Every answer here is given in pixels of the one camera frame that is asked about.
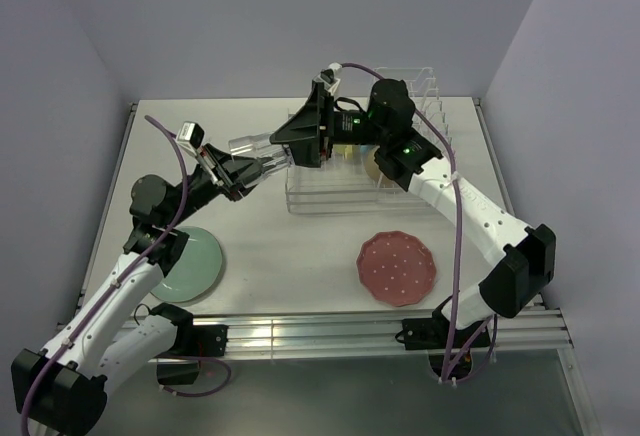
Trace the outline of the clear drinking glass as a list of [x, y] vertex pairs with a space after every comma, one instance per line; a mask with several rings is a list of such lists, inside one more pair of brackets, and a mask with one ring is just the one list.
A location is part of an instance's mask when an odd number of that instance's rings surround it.
[[284, 146], [272, 144], [270, 136], [270, 133], [263, 133], [230, 140], [230, 154], [269, 157], [270, 162], [264, 168], [272, 175], [290, 165], [290, 156]]

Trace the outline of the yellow ceramic mug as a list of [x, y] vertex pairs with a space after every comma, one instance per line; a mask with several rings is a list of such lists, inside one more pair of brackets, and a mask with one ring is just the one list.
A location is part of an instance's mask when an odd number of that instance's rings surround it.
[[356, 161], [361, 154], [357, 145], [334, 145], [333, 151], [345, 161]]

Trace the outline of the beige ceramic bowl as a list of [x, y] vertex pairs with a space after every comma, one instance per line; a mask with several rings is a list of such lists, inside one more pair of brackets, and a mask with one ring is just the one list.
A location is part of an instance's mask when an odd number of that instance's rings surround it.
[[388, 179], [378, 167], [375, 161], [375, 154], [378, 150], [377, 146], [371, 148], [365, 157], [364, 160], [364, 170], [367, 176], [373, 181], [376, 187], [378, 188], [389, 188], [393, 186], [393, 182]]

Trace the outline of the green ceramic plate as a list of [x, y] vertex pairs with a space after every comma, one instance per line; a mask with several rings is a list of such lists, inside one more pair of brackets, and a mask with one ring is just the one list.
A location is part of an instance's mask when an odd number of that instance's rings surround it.
[[178, 262], [151, 291], [156, 299], [167, 303], [185, 303], [200, 297], [217, 284], [225, 265], [218, 239], [209, 231], [182, 226], [189, 238]]

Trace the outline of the pink dotted plate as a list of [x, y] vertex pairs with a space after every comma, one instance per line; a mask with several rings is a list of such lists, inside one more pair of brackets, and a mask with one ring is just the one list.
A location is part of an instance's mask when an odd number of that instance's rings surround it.
[[370, 295], [395, 308], [420, 303], [433, 291], [438, 275], [427, 246], [402, 231], [379, 232], [365, 241], [356, 267]]

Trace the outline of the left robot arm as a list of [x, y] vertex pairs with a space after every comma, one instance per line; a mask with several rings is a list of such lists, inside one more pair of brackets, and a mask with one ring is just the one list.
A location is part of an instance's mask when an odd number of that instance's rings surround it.
[[206, 144], [188, 148], [194, 171], [177, 184], [139, 178], [131, 190], [132, 231], [110, 274], [74, 318], [40, 350], [22, 350], [11, 364], [21, 431], [36, 422], [62, 435], [85, 435], [109, 398], [150, 359], [185, 355], [195, 331], [190, 312], [168, 303], [152, 308], [137, 329], [116, 335], [144, 297], [169, 275], [188, 243], [178, 225], [219, 196], [247, 196], [277, 161], [224, 153]]

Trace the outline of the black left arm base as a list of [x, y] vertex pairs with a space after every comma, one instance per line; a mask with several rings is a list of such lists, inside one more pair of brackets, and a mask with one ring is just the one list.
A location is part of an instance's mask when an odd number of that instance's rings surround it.
[[187, 393], [224, 388], [231, 380], [231, 369], [222, 361], [226, 344], [226, 326], [195, 326], [186, 343], [161, 354], [157, 382]]

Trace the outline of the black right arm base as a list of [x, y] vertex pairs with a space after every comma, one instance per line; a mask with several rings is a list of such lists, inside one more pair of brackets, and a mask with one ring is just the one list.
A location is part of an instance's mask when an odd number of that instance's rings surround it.
[[[461, 349], [464, 343], [478, 330], [481, 322], [470, 327], [454, 331], [453, 348]], [[444, 350], [448, 338], [449, 322], [446, 319], [408, 318], [401, 321], [401, 330], [395, 334], [396, 342], [404, 345], [405, 350]], [[482, 330], [472, 342], [471, 348], [486, 348], [490, 345], [488, 331]]]

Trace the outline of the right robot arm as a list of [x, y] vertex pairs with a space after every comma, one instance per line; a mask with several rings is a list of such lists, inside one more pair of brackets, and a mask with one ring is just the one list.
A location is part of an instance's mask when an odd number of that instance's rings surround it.
[[433, 321], [435, 339], [452, 346], [468, 327], [493, 315], [515, 317], [554, 277], [556, 236], [500, 208], [463, 178], [452, 157], [414, 127], [416, 106], [402, 80], [379, 79], [366, 109], [338, 107], [327, 84], [315, 81], [305, 104], [270, 137], [297, 166], [318, 168], [336, 144], [376, 147], [385, 177], [454, 223], [490, 265], [480, 282], [452, 294]]

